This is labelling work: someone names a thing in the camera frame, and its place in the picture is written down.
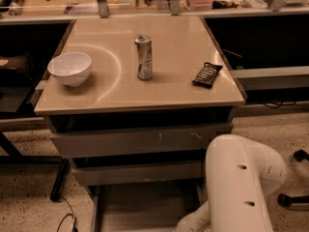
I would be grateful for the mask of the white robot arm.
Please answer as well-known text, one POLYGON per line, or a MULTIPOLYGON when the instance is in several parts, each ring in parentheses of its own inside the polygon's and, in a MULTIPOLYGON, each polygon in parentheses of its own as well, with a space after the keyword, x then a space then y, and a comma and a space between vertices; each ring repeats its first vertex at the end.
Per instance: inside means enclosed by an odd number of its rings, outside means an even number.
POLYGON ((183 217, 175 232, 273 232, 266 198, 280 189, 287 166, 273 148, 233 134, 206 152, 208 200, 183 217))

